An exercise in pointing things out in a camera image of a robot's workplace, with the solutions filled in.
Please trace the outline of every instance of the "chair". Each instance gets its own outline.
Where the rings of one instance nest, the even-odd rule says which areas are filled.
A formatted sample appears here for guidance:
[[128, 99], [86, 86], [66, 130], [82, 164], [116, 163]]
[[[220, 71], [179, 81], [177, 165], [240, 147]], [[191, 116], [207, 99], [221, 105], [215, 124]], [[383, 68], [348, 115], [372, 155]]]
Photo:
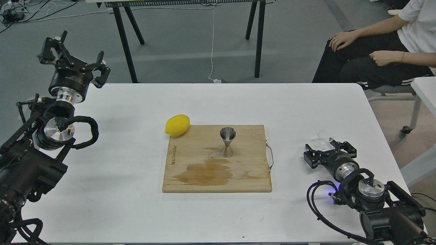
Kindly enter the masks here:
[[[400, 137], [405, 137], [416, 127], [416, 121], [418, 120], [419, 108], [421, 107], [421, 98], [416, 95], [415, 91], [410, 85], [404, 86], [390, 86], [383, 85], [381, 87], [371, 89], [374, 92], [380, 93], [381, 95], [376, 95], [368, 98], [368, 101], [374, 100], [414, 100], [415, 104], [413, 106], [412, 119], [410, 121], [410, 126], [404, 126], [401, 129]], [[399, 93], [411, 93], [412, 95], [386, 95], [386, 94], [399, 94]]]

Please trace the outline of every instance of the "person's hand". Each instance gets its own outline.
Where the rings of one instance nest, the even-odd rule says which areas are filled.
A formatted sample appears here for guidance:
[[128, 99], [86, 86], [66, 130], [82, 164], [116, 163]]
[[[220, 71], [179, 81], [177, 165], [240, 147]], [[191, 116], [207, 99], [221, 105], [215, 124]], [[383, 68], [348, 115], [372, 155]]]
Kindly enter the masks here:
[[333, 50], [333, 52], [336, 52], [350, 45], [358, 37], [359, 35], [356, 33], [356, 31], [336, 33], [331, 38], [329, 38], [330, 44], [328, 46], [331, 47], [331, 50]]
[[403, 55], [404, 52], [401, 51], [382, 50], [370, 53], [369, 57], [371, 57], [378, 66], [385, 66], [392, 62], [401, 62]]

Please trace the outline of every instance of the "white t-shirt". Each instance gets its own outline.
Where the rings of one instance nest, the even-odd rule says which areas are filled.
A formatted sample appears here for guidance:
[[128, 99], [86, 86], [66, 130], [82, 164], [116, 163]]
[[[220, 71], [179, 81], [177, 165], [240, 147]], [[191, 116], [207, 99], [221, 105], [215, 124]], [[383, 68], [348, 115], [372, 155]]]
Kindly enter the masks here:
[[[436, 52], [436, 0], [410, 0], [398, 16], [405, 21], [414, 20], [397, 31], [409, 52]], [[429, 68], [436, 76], [436, 68]]]

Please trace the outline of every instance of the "chair wheel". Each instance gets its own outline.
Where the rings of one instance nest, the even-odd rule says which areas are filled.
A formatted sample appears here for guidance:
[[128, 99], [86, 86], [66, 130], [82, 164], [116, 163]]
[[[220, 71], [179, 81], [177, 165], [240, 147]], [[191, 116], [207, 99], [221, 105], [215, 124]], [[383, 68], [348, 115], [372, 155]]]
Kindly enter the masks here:
[[410, 134], [411, 131], [412, 129], [409, 126], [404, 126], [403, 129], [401, 130], [403, 134]]

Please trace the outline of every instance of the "person's arm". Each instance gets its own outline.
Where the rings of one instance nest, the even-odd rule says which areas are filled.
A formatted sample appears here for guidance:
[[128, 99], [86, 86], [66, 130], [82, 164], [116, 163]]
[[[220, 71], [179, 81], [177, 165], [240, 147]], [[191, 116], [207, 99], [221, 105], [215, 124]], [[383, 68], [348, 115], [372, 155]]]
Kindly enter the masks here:
[[375, 36], [387, 34], [401, 29], [408, 21], [401, 19], [398, 15], [386, 20], [382, 20], [370, 26], [360, 28], [354, 31], [341, 32], [330, 38], [329, 47], [336, 52], [354, 42], [358, 37]]
[[378, 66], [385, 66], [392, 62], [411, 65], [436, 67], [436, 53], [409, 53], [401, 51], [375, 51], [369, 55]]

